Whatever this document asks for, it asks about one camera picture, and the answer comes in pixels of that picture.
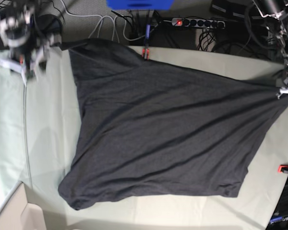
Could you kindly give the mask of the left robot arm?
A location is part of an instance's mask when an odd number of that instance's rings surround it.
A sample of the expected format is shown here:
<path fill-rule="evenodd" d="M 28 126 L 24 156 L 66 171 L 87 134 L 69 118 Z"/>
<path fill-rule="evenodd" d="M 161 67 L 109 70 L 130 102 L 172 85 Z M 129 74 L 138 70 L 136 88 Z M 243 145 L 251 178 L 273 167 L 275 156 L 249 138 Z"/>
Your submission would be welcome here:
<path fill-rule="evenodd" d="M 263 19 L 276 20 L 276 29 L 271 29 L 271 33 L 279 43 L 285 65 L 282 75 L 285 86 L 276 94 L 279 99 L 282 95 L 288 94 L 288 0 L 254 0 L 253 3 Z"/>

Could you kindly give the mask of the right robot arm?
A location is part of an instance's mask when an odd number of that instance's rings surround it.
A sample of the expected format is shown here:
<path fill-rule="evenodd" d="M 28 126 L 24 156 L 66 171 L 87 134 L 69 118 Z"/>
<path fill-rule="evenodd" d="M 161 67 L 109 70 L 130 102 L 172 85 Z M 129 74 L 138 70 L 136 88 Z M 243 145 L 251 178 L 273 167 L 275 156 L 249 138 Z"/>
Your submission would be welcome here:
<path fill-rule="evenodd" d="M 23 82 L 45 68 L 49 52 L 62 43 L 62 22 L 53 14 L 41 14 L 42 0 L 13 0 L 0 10 L 0 39 L 9 55 L 0 67 L 21 75 Z"/>

